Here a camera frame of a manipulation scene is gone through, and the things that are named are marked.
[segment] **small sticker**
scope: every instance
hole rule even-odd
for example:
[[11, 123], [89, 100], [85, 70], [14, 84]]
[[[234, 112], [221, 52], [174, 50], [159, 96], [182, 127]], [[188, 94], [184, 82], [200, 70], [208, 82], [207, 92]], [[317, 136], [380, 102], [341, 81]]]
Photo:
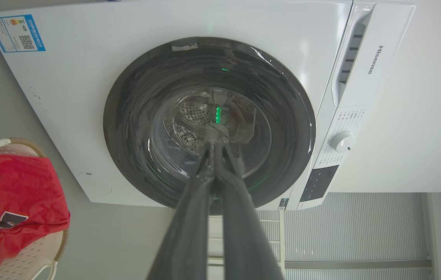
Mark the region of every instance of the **small sticker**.
[[31, 14], [0, 17], [0, 46], [4, 53], [46, 51]]
[[278, 210], [286, 210], [286, 205], [288, 205], [289, 198], [281, 198], [281, 202], [279, 202]]

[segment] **white washing machine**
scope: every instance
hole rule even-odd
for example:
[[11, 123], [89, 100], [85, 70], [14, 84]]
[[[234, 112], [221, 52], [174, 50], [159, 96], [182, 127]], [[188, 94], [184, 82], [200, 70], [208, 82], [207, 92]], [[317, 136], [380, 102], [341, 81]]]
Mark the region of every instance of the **white washing machine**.
[[174, 207], [215, 124], [255, 206], [294, 210], [332, 189], [413, 12], [351, 0], [61, 5], [0, 12], [0, 51], [92, 202]]

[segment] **red towel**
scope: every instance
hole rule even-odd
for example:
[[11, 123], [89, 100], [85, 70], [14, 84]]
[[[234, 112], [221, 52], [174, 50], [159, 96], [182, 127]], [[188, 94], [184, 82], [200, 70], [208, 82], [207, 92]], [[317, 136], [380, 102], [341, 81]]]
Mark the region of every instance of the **red towel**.
[[69, 227], [70, 213], [48, 158], [0, 154], [0, 264]]

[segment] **round door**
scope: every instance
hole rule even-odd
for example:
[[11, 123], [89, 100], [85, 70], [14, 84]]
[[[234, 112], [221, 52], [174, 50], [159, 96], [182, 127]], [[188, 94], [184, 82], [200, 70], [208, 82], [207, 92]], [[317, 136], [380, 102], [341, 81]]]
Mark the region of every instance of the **round door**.
[[[297, 78], [233, 40], [193, 37], [132, 62], [105, 105], [103, 129], [119, 170], [174, 208], [212, 131], [229, 141], [255, 207], [284, 193], [313, 151], [315, 117]], [[212, 214], [222, 212], [219, 198]]]

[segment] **laundry basket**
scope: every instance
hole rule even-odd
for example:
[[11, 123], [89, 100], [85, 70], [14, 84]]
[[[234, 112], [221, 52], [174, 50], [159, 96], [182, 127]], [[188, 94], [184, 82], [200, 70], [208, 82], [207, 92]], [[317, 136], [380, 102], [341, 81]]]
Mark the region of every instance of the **laundry basket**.
[[[0, 140], [0, 154], [45, 157], [35, 143], [23, 138]], [[4, 259], [0, 265], [0, 280], [34, 279], [46, 268], [51, 268], [48, 280], [53, 280], [67, 238], [68, 229], [51, 233], [25, 247], [16, 257]]]

